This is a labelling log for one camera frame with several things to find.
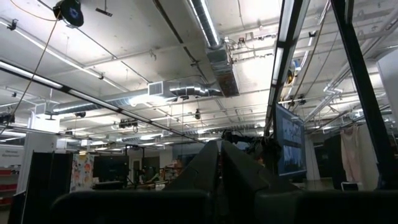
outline white panel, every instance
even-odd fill
[[[57,137],[49,134],[27,133],[24,146],[24,157],[22,158],[21,170],[18,177],[17,194],[27,188],[30,163],[32,162],[33,151],[53,152],[57,149]]]
[[[384,56],[377,62],[381,81],[384,85],[387,98],[390,102],[391,110],[395,118],[398,118],[398,50]]]
[[[0,144],[0,155],[0,167],[21,165],[24,147]]]

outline ceiling beam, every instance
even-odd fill
[[[272,109],[282,93],[309,3],[309,0],[283,0],[282,2],[264,135],[269,135]]]

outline screen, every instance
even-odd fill
[[[282,147],[279,175],[300,175],[306,172],[304,122],[279,104],[274,110],[274,136]]]
[[[100,182],[125,181],[128,175],[128,156],[96,156],[94,158],[93,177],[98,177]]]

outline silver ductwork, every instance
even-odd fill
[[[105,96],[100,99],[109,104],[120,107],[130,105],[133,98],[139,98],[140,96],[159,96],[171,100],[178,96],[223,96],[223,94],[215,84],[157,82],[148,84],[148,88],[146,89]],[[80,113],[101,108],[103,107],[100,105],[79,100],[55,105],[51,109],[51,113]]]
[[[206,39],[206,54],[221,91],[225,97],[239,96],[232,60],[223,39],[213,25],[205,0],[187,1]]]

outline white wall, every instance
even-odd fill
[[[379,68],[380,78],[390,102],[392,114],[398,118],[398,50],[395,50],[379,59],[377,67]]]

